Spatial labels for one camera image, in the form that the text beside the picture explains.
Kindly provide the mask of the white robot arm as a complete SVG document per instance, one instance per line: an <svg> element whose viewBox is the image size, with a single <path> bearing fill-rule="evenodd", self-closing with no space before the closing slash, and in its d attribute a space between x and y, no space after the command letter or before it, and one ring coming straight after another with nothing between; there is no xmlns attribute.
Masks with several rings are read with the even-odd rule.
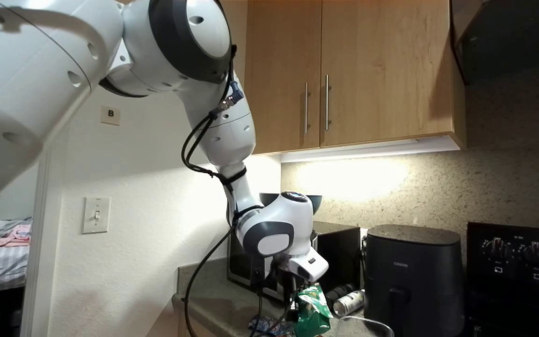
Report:
<svg viewBox="0 0 539 337"><path fill-rule="evenodd" d="M235 55L220 0L0 0L0 193L96 88L173 92L225 188L242 249L263 274L278 266L319 281L328 262L311 246L311 199L287 191L263 204L250 189L257 130Z"/></svg>

